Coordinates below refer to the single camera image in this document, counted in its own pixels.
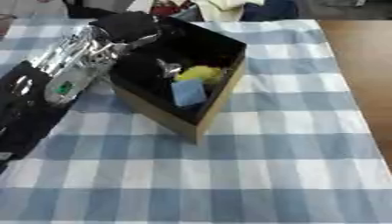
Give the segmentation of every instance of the blue sponge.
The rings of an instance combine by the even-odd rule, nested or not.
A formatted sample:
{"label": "blue sponge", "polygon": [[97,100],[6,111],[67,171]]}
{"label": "blue sponge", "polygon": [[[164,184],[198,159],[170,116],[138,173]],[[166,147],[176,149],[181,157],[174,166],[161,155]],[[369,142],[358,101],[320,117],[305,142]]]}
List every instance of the blue sponge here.
{"label": "blue sponge", "polygon": [[171,84],[174,102],[179,107],[204,102],[207,97],[200,79],[182,80]]}

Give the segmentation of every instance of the wooden table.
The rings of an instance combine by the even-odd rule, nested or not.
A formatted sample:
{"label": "wooden table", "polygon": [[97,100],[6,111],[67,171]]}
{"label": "wooden table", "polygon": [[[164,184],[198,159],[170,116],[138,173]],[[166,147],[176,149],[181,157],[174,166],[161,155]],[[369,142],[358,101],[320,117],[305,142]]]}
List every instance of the wooden table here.
{"label": "wooden table", "polygon": [[392,21],[320,24],[392,170]]}

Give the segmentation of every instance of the yellow toy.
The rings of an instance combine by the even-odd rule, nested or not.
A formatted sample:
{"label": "yellow toy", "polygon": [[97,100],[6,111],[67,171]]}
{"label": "yellow toy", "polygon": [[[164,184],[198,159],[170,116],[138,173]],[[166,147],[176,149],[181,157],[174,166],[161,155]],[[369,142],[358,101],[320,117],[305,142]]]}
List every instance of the yellow toy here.
{"label": "yellow toy", "polygon": [[193,66],[177,75],[174,80],[188,81],[197,78],[201,79],[204,84],[215,85],[221,80],[221,69],[209,66]]}

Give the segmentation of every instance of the blue and white checkered cloth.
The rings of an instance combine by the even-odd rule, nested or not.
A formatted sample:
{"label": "blue and white checkered cloth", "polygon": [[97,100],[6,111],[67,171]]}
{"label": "blue and white checkered cloth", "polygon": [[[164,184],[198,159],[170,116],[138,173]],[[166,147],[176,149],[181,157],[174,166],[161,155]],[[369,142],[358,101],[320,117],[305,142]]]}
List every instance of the blue and white checkered cloth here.
{"label": "blue and white checkered cloth", "polygon": [[[17,20],[0,72],[80,23]],[[0,176],[0,224],[392,223],[390,173],[319,25],[200,25],[248,44],[201,146],[96,84]]]}

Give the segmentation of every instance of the open box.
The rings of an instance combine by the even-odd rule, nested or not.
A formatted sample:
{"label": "open box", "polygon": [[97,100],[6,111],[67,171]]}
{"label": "open box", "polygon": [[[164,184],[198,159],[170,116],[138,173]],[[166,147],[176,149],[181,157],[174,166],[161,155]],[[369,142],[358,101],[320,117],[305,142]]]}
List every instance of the open box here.
{"label": "open box", "polygon": [[169,94],[153,93],[132,81],[132,75],[144,72],[144,69],[123,69],[132,58],[129,61],[120,60],[110,72],[110,79],[116,95],[136,112],[197,143],[244,73],[246,45],[176,18],[167,17],[161,23],[178,28],[183,35],[144,46],[136,53],[147,53],[170,63],[181,61],[185,67],[207,65],[224,68],[226,72],[209,91],[207,100],[194,107],[177,107]]}

